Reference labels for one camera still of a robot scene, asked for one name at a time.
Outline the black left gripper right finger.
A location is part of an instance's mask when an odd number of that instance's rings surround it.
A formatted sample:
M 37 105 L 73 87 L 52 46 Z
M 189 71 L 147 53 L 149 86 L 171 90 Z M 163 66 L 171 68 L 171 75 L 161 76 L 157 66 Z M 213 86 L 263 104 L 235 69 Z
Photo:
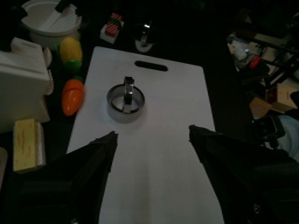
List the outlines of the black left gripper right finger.
M 217 196 L 224 224 L 299 224 L 299 162 L 280 150 L 195 125 L 189 141 Z

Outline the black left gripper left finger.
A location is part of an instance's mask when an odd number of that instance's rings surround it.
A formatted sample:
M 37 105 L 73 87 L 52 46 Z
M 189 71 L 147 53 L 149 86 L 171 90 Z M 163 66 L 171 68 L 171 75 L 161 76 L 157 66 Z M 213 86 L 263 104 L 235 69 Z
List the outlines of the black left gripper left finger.
M 98 224 L 116 148 L 110 132 L 25 174 L 14 224 Z

